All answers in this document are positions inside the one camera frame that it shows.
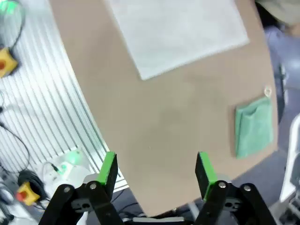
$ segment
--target brown tabletop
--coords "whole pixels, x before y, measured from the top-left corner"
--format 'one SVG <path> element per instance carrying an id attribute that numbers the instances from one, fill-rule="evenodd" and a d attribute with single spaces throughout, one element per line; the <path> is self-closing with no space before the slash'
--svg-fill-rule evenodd
<path id="1" fill-rule="evenodd" d="M 198 151 L 217 173 L 241 175 L 277 147 L 245 159 L 234 155 L 235 107 L 275 93 L 270 56 L 251 0 L 237 5 L 250 44 L 142 81 L 116 22 L 102 0 L 52 0 L 54 16 L 77 80 L 109 149 L 149 216 L 200 197 Z"/>

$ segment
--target ribbed metal panel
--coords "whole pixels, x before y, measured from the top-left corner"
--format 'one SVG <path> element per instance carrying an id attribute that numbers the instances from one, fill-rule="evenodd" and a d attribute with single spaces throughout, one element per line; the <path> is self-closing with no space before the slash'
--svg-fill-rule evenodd
<path id="1" fill-rule="evenodd" d="M 21 3 L 26 12 L 25 24 L 13 50 L 20 67 L 0 80 L 5 108 L 0 119 L 30 149 L 31 168 L 81 147 L 98 172 L 107 146 L 79 88 L 49 2 Z M 15 39 L 20 18 L 15 13 L 9 26 L 4 26 L 4 43 Z M 2 128 L 0 136 L 1 163 L 9 170 L 20 170 L 26 163 L 25 148 Z M 126 186 L 119 173 L 116 188 Z"/>

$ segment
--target green towel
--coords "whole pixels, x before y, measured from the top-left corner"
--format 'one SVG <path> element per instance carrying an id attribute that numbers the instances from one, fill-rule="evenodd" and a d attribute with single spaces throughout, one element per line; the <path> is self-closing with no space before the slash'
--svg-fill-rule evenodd
<path id="1" fill-rule="evenodd" d="M 273 141 L 273 138 L 270 98 L 263 97 L 247 106 L 237 107 L 235 114 L 237 158 L 261 151 Z"/>

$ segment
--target floor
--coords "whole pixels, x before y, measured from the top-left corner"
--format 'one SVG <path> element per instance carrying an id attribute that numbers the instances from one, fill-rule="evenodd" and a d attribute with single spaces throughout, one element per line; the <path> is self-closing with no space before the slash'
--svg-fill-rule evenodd
<path id="1" fill-rule="evenodd" d="M 286 70 L 285 80 L 285 110 L 279 125 L 278 151 L 264 159 L 260 164 L 241 175 L 233 182 L 238 186 L 243 183 L 254 183 L 260 191 L 268 206 L 271 206 L 279 199 L 283 178 L 285 174 L 285 164 L 288 152 L 289 129 L 293 118 L 300 113 L 300 38 L 286 36 L 279 29 L 272 27 L 265 31 L 266 39 L 270 48 L 270 56 L 274 73 L 280 73 L 280 65 Z M 124 190 L 113 202 L 117 211 L 126 207 L 123 212 L 138 215 L 142 213 L 130 189 Z M 178 209 L 179 213 L 185 217 L 190 217 L 186 206 Z M 219 219 L 219 224 L 232 224 L 226 213 Z M 95 217 L 89 216 L 87 224 L 95 223 Z"/>

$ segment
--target screw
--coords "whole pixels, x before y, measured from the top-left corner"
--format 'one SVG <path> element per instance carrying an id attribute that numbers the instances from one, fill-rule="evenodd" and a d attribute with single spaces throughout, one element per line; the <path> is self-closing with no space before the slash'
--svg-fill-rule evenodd
<path id="1" fill-rule="evenodd" d="M 64 192 L 69 192 L 70 188 L 69 187 L 65 187 Z"/>
<path id="2" fill-rule="evenodd" d="M 226 187 L 226 184 L 225 184 L 224 182 L 220 182 L 220 183 L 219 183 L 219 187 L 220 187 L 220 188 L 225 188 L 225 187 Z"/>
<path id="3" fill-rule="evenodd" d="M 92 184 L 90 185 L 90 189 L 92 189 L 92 190 L 94 190 L 96 187 L 97 187 L 97 185 L 96 185 L 95 183 L 92 183 Z"/>
<path id="4" fill-rule="evenodd" d="M 251 191 L 251 187 L 249 187 L 248 185 L 245 185 L 245 186 L 244 186 L 244 190 L 245 190 L 245 191 Z"/>

